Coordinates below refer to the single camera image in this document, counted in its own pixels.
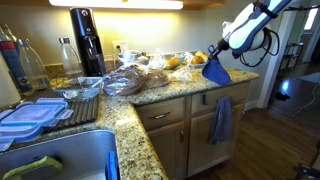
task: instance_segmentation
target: kitchen cabinet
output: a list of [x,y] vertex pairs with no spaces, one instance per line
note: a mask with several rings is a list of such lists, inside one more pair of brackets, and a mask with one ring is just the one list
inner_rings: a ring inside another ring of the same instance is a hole
[[[238,135],[238,122],[247,96],[249,82],[192,95],[188,176],[232,157]],[[215,116],[216,100],[229,96],[232,108],[232,138],[221,144],[207,142],[211,122]]]
[[186,177],[190,96],[136,107],[169,177]]
[[[182,0],[183,9],[203,10],[226,4],[226,0]],[[51,6],[49,0],[0,0],[0,5]]]

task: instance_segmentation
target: window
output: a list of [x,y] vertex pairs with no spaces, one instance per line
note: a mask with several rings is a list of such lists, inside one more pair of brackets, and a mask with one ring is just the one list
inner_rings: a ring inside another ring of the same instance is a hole
[[318,9],[311,9],[308,15],[308,20],[306,22],[306,24],[304,25],[304,30],[310,30],[312,28],[312,24],[314,21],[314,18],[316,17],[318,12]]

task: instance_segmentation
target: dish towel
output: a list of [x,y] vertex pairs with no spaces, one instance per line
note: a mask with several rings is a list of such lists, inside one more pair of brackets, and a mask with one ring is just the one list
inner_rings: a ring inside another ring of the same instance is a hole
[[210,126],[209,144],[220,144],[232,138],[232,102],[230,97],[217,99],[215,117]]

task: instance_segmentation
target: yellow sponge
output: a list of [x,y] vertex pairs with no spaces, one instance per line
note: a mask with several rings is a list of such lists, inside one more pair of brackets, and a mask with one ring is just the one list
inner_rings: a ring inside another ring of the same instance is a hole
[[[36,171],[38,171],[37,174],[39,175],[41,169],[46,169],[46,172],[48,172],[48,168],[54,169],[53,171],[57,172],[62,168],[62,164],[49,156],[45,156],[38,161],[10,170],[3,176],[3,180],[22,180],[23,175],[32,174]],[[48,177],[52,173],[44,173],[44,175]]]

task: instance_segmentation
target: blue cloth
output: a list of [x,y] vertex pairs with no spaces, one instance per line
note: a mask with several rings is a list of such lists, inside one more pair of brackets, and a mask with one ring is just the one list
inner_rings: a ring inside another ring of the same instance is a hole
[[208,142],[220,144],[232,138],[232,102],[225,96],[217,99],[215,117],[210,126]]
[[230,82],[230,76],[227,71],[222,67],[218,57],[208,59],[207,63],[202,69],[202,75],[219,85],[226,85]]

